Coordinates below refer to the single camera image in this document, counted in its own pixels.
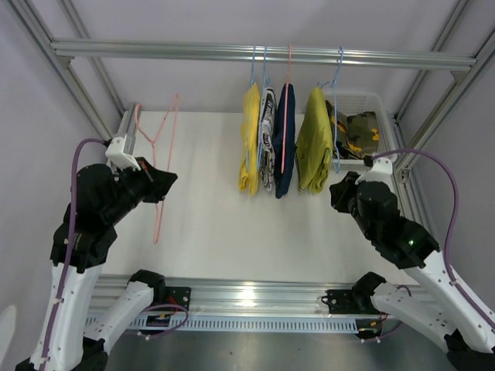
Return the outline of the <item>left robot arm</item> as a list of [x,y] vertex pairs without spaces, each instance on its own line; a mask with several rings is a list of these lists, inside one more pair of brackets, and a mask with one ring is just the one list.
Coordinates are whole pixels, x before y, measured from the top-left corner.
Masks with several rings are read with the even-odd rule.
[[85,329],[95,284],[118,237],[116,225],[140,203],[163,201],[178,179],[143,157],[136,162],[116,171],[105,164],[73,170],[71,200],[53,234],[49,307],[36,350],[17,370],[103,370],[130,322],[166,304],[165,278],[141,269],[101,322]]

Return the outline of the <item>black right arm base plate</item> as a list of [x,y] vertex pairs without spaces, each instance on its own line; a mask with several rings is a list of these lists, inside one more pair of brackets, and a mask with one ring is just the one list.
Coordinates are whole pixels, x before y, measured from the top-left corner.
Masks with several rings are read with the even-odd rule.
[[331,315],[372,315],[376,310],[350,289],[329,289],[320,301]]

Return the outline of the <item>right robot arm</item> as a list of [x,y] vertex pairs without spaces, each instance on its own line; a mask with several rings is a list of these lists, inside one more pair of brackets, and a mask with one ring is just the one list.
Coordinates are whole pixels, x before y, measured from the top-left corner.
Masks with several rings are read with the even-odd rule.
[[420,224],[400,214],[398,198],[384,182],[348,172],[330,186],[330,204],[349,214],[388,262],[425,289],[437,309],[369,272],[354,286],[355,309],[386,312],[434,342],[457,370],[494,368],[494,312],[454,275],[446,252]]

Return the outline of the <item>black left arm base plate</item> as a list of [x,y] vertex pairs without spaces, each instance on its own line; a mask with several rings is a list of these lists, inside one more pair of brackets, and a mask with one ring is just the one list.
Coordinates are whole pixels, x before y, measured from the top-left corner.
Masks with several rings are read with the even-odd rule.
[[192,288],[184,286],[166,286],[159,299],[159,304],[180,305],[189,309]]

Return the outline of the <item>camouflage trousers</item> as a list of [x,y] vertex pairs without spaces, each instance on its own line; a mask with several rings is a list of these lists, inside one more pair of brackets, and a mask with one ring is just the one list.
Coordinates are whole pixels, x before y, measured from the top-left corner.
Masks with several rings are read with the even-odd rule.
[[[333,135],[333,105],[326,100],[326,109]],[[345,115],[338,111],[337,146],[341,159],[363,159],[378,149],[379,124],[374,111]]]

